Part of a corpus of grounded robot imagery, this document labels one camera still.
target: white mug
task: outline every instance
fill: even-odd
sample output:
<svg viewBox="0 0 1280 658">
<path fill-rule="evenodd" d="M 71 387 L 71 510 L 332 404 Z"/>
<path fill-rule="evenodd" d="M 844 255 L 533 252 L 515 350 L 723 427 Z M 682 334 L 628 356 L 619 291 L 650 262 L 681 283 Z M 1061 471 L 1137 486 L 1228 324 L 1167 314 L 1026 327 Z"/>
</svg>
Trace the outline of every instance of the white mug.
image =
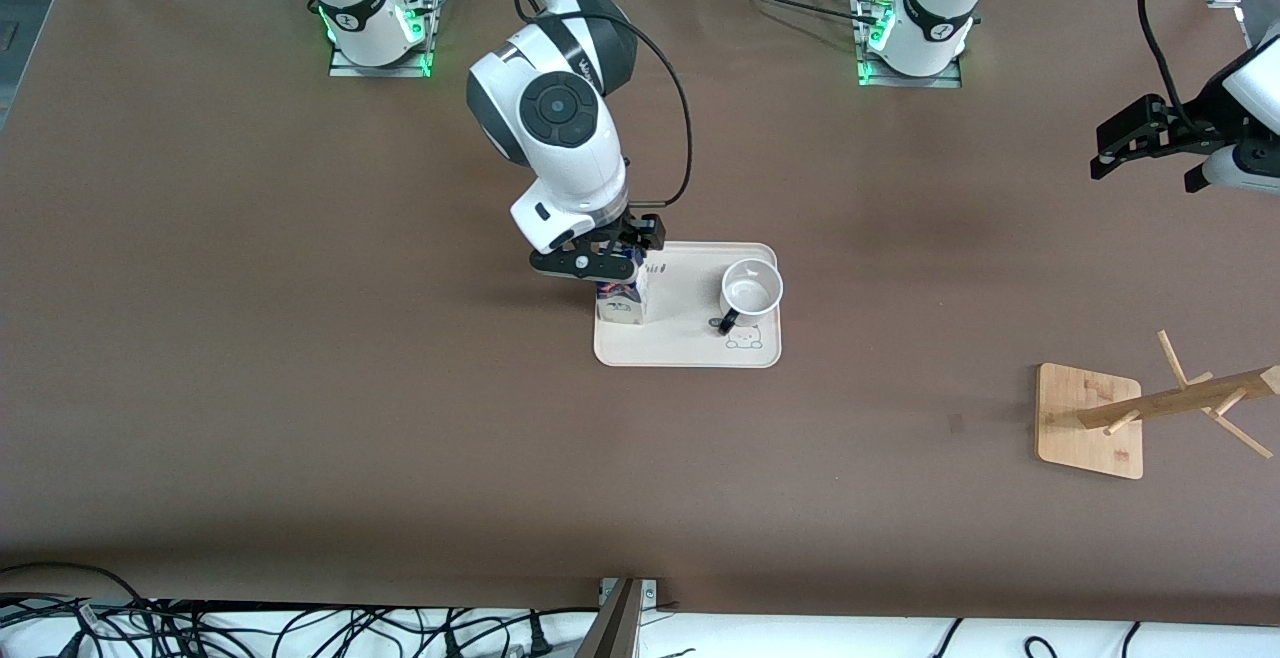
<svg viewBox="0 0 1280 658">
<path fill-rule="evenodd" d="M 782 301 L 782 275 L 773 262 L 744 259 L 721 278 L 721 311 L 717 330 L 727 335 L 735 325 L 750 325 L 777 310 Z"/>
</svg>

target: table surface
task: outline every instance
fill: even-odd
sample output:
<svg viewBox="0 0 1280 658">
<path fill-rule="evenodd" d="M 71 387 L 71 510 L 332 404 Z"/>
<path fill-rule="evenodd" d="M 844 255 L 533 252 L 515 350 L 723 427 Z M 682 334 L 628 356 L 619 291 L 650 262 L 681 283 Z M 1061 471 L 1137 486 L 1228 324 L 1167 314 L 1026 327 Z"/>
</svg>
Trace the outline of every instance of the table surface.
<svg viewBox="0 0 1280 658">
<path fill-rule="evenodd" d="M 206 598 L 573 604 L 626 574 L 692 611 L 1274 620 L 1280 465 L 1196 415 L 1147 426 L 1139 481 L 1033 453 L 1041 362 L 1169 388 L 1158 329 L 1189 374 L 1280 357 L 1280 201 L 1185 196 L 1189 157 L 1088 179 L 1094 125 L 1160 90 L 1133 0 L 983 0 L 963 90 L 859 87 L 844 20 L 617 0 L 692 104 L 671 238 L 778 253 L 765 371 L 604 367 L 590 285 L 527 269 L 530 174 L 462 99 L 509 0 L 451 0 L 416 81 L 329 79 L 303 3 L 54 3 L 0 134 L 5 562 Z M 1151 3 L 1183 93 L 1239 52 L 1230 12 Z M 609 102 L 632 197 L 666 196 L 658 61 Z M 1277 411 L 1233 417 L 1276 448 Z"/>
</svg>

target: cartoon bear face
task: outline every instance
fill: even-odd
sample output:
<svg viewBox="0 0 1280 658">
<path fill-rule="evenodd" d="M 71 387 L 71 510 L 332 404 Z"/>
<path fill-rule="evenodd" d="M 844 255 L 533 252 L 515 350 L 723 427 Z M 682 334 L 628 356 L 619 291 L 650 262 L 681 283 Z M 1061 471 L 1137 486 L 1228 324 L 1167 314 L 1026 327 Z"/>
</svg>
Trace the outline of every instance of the cartoon bear face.
<svg viewBox="0 0 1280 658">
<path fill-rule="evenodd" d="M 759 349 L 764 348 L 764 343 L 760 335 L 760 326 L 758 325 L 735 325 L 733 330 L 728 332 L 728 339 L 724 343 L 726 348 L 750 348 Z"/>
</svg>

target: black mug handle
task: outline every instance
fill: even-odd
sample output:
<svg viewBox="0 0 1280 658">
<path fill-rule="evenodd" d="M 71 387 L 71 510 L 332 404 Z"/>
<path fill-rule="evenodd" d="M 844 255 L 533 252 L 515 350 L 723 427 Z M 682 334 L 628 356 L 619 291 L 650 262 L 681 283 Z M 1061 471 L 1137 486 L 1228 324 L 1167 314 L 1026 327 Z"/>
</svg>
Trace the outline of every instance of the black mug handle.
<svg viewBox="0 0 1280 658">
<path fill-rule="evenodd" d="M 728 332 L 733 330 L 733 324 L 737 321 L 740 315 L 740 312 L 730 309 L 728 312 L 724 314 L 723 319 L 721 319 L 721 325 L 717 328 L 717 332 L 722 335 L 728 335 Z"/>
</svg>

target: white tray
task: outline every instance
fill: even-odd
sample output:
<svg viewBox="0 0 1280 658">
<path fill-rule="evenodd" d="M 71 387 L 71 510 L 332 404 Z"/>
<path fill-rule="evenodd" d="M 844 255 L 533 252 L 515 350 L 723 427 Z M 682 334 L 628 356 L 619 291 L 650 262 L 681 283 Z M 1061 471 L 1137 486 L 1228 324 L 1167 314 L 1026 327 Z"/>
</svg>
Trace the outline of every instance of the white tray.
<svg viewBox="0 0 1280 658">
<path fill-rule="evenodd" d="M 782 320 L 773 311 L 756 325 L 717 333 L 719 285 L 724 269 L 742 259 L 778 265 L 763 243 L 710 243 L 668 239 L 649 253 L 644 325 L 595 319 L 595 357 L 605 366 L 769 367 L 782 357 Z"/>
</svg>

